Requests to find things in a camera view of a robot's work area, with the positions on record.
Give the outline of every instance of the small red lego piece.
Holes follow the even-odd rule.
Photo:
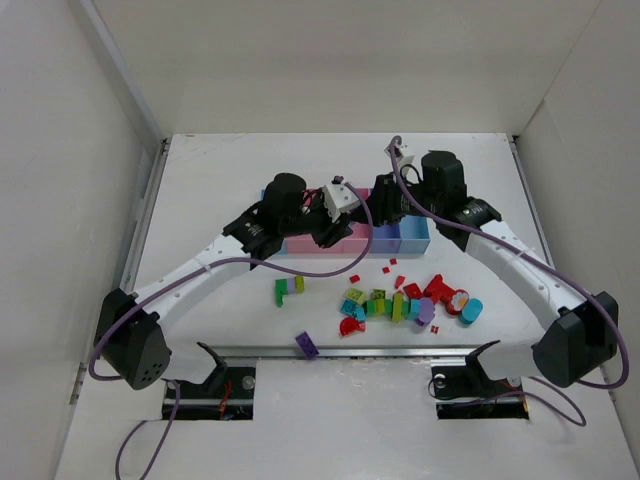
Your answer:
[[[417,283],[407,285],[404,287],[404,291],[409,298],[413,298],[415,300],[420,300],[422,298],[422,292],[420,291],[420,287]]]
[[[433,300],[433,303],[438,303],[442,300],[442,302],[446,305],[451,301],[453,294],[455,291],[449,285],[444,283],[442,280],[442,275],[438,274],[433,277],[433,280],[429,282],[427,288],[422,292],[425,297],[429,297]]]
[[[353,317],[347,317],[340,322],[340,335],[346,337],[355,332],[364,332],[367,329],[365,322],[359,322]]]

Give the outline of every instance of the green lego brick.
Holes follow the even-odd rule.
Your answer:
[[[296,293],[304,292],[304,277],[301,275],[296,276]]]
[[[393,312],[391,313],[391,321],[399,322],[402,320],[402,307],[404,303],[404,295],[396,293],[393,295]]]
[[[367,294],[357,288],[350,288],[344,292],[344,298],[356,302],[358,305],[362,305],[367,301]]]
[[[373,300],[367,300],[364,304],[364,312],[367,314],[367,317],[373,317],[376,314],[376,306]]]
[[[371,300],[379,300],[379,299],[385,299],[387,296],[387,292],[384,290],[374,290],[373,293],[371,294]]]
[[[378,298],[373,301],[376,307],[376,317],[382,315],[385,312],[384,298]]]

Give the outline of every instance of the toy block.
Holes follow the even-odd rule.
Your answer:
[[[468,301],[469,294],[465,290],[456,290],[449,303],[444,306],[444,309],[450,315],[460,315]]]
[[[356,307],[354,313],[354,317],[356,317],[356,320],[358,320],[359,322],[366,322],[367,321],[367,316],[364,313],[364,308],[362,307]]]
[[[415,321],[420,313],[420,300],[412,298],[409,300],[409,314],[407,315],[407,320],[410,322]]]
[[[402,304],[404,302],[404,295],[396,293],[393,295],[393,312],[391,313],[391,321],[399,322],[402,320]]]
[[[387,296],[387,292],[384,290],[374,290],[371,294],[371,300],[378,300],[379,298],[385,298]]]
[[[367,317],[373,317],[376,314],[376,305],[375,300],[367,300],[364,304],[364,313],[367,314]]]
[[[422,298],[422,291],[420,290],[420,287],[416,283],[411,283],[407,285],[406,287],[404,287],[403,290],[405,291],[405,293],[407,294],[407,297],[409,298],[414,298],[416,300],[420,300]]]
[[[382,315],[385,312],[384,298],[378,298],[378,299],[374,300],[373,302],[375,303],[375,308],[376,308],[375,316],[379,317],[380,315]]]
[[[420,299],[420,313],[416,318],[416,323],[422,327],[431,323],[436,316],[436,306],[433,304],[433,300],[427,297]]]
[[[482,302],[480,300],[478,300],[477,298],[472,298],[464,306],[462,312],[460,312],[460,321],[465,325],[471,325],[476,321],[478,316],[480,316],[483,308],[484,306],[482,305]]]
[[[307,332],[302,332],[300,335],[296,337],[296,342],[300,346],[302,353],[307,357],[307,360],[313,360],[319,354],[318,349],[311,341],[309,334]]]
[[[340,313],[347,317],[351,317],[355,313],[357,307],[358,304],[353,300],[345,300],[342,307],[340,307]]]
[[[301,275],[296,275],[296,293],[304,292],[304,277]]]
[[[367,301],[367,294],[357,288],[350,288],[344,292],[344,298],[356,302],[358,305],[362,305]]]

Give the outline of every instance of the white panel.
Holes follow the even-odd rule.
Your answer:
[[[141,147],[65,1],[9,2],[0,66],[0,476],[45,479]]]
[[[171,133],[520,133],[598,0],[99,0]]]
[[[519,143],[556,264],[620,304],[631,356],[617,407],[640,458],[640,3],[604,0]],[[608,366],[617,376],[618,360]]]

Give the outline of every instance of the lego brick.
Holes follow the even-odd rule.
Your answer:
[[[391,321],[399,322],[402,320],[402,303],[404,301],[404,295],[396,293],[393,295],[393,311],[391,313]]]
[[[436,306],[433,304],[433,300],[427,297],[422,297],[420,299],[420,313],[418,313],[418,317],[415,322],[424,327],[430,324],[435,316]]]
[[[357,307],[358,304],[353,300],[345,300],[342,307],[340,307],[340,313],[350,317],[355,313]]]
[[[316,346],[313,344],[313,341],[311,341],[311,338],[309,337],[309,334],[307,332],[302,332],[300,335],[298,335],[296,337],[296,342],[300,346],[300,349],[302,350],[302,353],[304,353],[304,356],[307,357],[307,360],[313,360],[320,353],[318,352]]]
[[[364,308],[362,307],[356,307],[356,310],[354,313],[354,317],[356,318],[356,320],[358,320],[359,322],[366,322],[367,321],[367,315],[364,313]]]
[[[374,300],[367,300],[364,304],[364,313],[367,314],[367,317],[373,317],[376,314],[376,305]]]
[[[422,298],[422,291],[420,291],[420,287],[417,283],[411,283],[405,286],[404,291],[409,298],[415,298],[416,300],[420,300]]]
[[[294,277],[287,278],[287,295],[293,295],[296,292],[296,279]]]
[[[407,320],[413,322],[420,313],[420,300],[412,298],[409,300],[409,314],[407,315]]]
[[[462,312],[460,312],[460,321],[465,325],[471,325],[480,316],[483,308],[484,306],[480,300],[472,298],[464,306]]]
[[[387,296],[387,292],[385,290],[375,289],[373,293],[371,293],[371,300],[378,300],[379,298],[385,298]]]
[[[350,288],[344,292],[344,298],[356,302],[358,305],[362,305],[367,301],[367,294],[357,288]]]
[[[384,298],[378,298],[377,300],[374,300],[373,303],[376,309],[376,313],[375,313],[376,317],[384,314],[386,310]]]
[[[302,275],[296,275],[296,293],[304,292],[304,277]]]

